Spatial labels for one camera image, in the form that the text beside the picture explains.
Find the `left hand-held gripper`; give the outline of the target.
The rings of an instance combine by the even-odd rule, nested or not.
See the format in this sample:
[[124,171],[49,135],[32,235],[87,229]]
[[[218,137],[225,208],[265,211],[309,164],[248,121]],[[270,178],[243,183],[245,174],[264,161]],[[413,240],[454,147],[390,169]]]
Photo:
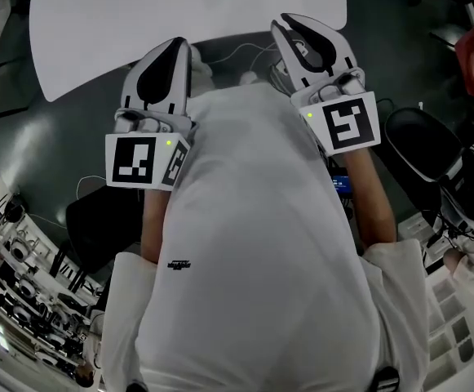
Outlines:
[[114,131],[105,136],[106,182],[172,191],[198,129],[186,114],[192,52],[185,38],[154,47],[125,78]]

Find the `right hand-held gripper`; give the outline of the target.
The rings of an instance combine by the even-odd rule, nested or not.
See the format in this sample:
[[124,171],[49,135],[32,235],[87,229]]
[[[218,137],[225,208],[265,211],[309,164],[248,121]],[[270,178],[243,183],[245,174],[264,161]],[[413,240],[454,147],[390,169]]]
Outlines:
[[308,16],[282,13],[281,18],[320,57],[318,65],[307,61],[287,29],[272,21],[273,39],[295,89],[290,102],[317,148],[329,157],[378,145],[375,95],[365,89],[363,73],[344,73],[357,67],[347,39]]

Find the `person's right forearm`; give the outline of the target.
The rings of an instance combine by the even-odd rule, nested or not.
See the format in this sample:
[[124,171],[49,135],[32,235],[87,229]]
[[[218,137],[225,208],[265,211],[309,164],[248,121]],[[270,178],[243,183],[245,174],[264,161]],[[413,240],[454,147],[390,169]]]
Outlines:
[[352,187],[352,201],[363,248],[397,241],[396,222],[388,196],[368,149],[343,154]]

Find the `person's left forearm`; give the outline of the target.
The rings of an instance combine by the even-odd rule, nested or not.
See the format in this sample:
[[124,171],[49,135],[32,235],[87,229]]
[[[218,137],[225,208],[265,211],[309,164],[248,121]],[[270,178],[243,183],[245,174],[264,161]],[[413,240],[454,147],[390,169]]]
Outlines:
[[171,193],[157,189],[144,191],[144,211],[140,255],[157,264],[162,248],[162,231]]

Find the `person's left shoe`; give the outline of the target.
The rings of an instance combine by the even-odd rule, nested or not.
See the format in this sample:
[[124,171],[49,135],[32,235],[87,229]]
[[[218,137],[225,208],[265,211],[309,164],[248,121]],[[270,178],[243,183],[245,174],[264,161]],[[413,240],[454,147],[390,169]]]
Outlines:
[[192,56],[192,76],[197,80],[210,81],[213,76],[211,67],[202,60],[201,52],[194,46],[190,46]]

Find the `white table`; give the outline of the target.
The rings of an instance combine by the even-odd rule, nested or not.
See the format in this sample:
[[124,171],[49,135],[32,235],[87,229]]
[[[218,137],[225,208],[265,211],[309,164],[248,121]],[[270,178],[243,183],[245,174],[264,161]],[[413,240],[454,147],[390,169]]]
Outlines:
[[347,0],[31,0],[33,63],[44,97],[54,101],[170,38],[262,32],[282,12],[341,29]]

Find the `black device with blue screen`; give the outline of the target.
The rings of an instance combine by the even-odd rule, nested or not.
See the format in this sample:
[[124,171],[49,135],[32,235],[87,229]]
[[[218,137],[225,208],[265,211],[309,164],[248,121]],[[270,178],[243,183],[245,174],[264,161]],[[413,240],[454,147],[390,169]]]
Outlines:
[[352,187],[348,175],[334,174],[331,176],[331,180],[340,198],[352,199]]

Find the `white and black robot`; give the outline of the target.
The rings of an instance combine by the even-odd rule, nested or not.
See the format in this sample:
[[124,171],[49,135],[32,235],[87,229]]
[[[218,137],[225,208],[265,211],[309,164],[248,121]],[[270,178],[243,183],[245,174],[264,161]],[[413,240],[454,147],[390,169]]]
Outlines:
[[474,240],[474,123],[456,135],[418,108],[399,109],[384,123],[392,149],[388,169],[438,234]]

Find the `person's white shirt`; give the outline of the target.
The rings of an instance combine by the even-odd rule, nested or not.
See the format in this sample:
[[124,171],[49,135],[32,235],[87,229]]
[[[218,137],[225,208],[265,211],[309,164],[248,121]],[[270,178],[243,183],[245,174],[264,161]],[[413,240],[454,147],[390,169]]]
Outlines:
[[358,254],[326,165],[265,82],[192,99],[200,126],[157,264],[113,267],[108,392],[421,392],[427,298],[415,240]]

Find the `white equipment shelf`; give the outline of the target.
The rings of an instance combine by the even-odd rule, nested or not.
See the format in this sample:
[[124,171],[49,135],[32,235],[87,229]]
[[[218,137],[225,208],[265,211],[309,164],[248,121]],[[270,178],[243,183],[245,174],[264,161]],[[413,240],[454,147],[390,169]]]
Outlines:
[[91,308],[103,288],[57,247],[17,195],[0,198],[0,392],[80,392]]

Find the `white cubby shelf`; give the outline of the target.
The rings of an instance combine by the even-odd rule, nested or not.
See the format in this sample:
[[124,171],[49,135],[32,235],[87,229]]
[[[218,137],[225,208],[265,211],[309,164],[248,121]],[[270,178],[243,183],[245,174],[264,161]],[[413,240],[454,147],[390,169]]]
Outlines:
[[431,392],[473,363],[474,338],[467,309],[443,262],[451,247],[449,239],[436,234],[419,212],[398,224],[398,234],[417,239],[422,251],[429,329],[429,369],[423,391]]

